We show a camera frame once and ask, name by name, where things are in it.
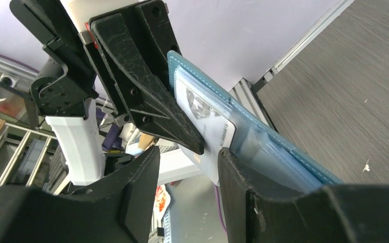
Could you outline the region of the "blue card holder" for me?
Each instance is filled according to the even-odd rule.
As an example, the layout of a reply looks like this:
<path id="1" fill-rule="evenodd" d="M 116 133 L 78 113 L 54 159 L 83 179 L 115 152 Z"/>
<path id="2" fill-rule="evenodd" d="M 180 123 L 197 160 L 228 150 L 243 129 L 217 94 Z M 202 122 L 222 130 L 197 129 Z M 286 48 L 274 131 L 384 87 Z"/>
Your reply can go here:
<path id="1" fill-rule="evenodd" d="M 322 185 L 340 183 L 339 178 L 258 119 L 187 59 L 175 51 L 169 51 L 167 58 L 170 86 L 175 98 L 175 81 L 181 77 L 213 100 L 219 110 L 224 112 L 224 116 L 236 126 L 232 143 L 227 148 L 242 163 L 284 186 L 301 192 L 309 192 Z"/>

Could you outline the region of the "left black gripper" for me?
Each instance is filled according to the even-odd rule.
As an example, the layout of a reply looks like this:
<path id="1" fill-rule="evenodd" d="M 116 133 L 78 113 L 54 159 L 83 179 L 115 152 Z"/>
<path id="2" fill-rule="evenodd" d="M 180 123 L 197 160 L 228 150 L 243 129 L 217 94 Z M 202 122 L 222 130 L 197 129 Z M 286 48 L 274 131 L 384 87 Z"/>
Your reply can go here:
<path id="1" fill-rule="evenodd" d="M 181 53 L 163 1 L 143 1 L 136 13 L 145 32 L 147 64 L 138 51 L 121 14 L 94 20 L 94 38 L 79 33 L 104 93 L 113 105 L 117 125 L 133 121 L 143 133 L 176 142 L 196 154 L 205 142 L 168 90 L 167 53 Z"/>

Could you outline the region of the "white card with logo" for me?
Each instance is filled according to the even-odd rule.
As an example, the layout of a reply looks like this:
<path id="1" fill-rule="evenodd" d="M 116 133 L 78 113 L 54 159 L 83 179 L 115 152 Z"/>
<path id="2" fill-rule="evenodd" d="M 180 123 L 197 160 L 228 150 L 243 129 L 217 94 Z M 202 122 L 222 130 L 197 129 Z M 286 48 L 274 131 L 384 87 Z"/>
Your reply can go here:
<path id="1" fill-rule="evenodd" d="M 218 152 L 229 147 L 236 132 L 236 126 L 224 116 L 207 95 L 201 93 L 188 80 L 175 81 L 176 100 L 205 141 L 204 153 L 196 154 L 180 146 L 182 152 L 215 184 L 219 185 Z"/>

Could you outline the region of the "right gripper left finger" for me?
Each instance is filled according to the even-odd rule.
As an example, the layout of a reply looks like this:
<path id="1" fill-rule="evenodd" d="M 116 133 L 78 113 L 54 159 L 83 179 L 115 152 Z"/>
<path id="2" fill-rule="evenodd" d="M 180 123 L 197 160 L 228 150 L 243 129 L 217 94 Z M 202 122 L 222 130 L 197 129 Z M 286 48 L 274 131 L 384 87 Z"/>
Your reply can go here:
<path id="1" fill-rule="evenodd" d="M 0 187 L 0 242 L 148 242 L 160 150 L 70 195 Z"/>

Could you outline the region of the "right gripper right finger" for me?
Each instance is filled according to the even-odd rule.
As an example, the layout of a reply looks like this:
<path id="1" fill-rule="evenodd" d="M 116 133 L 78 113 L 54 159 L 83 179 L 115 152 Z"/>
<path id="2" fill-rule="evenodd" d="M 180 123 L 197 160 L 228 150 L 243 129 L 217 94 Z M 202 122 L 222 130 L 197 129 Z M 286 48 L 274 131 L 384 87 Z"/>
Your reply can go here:
<path id="1" fill-rule="evenodd" d="M 229 242 L 389 242 L 389 184 L 340 184 L 301 193 L 218 154 Z"/>

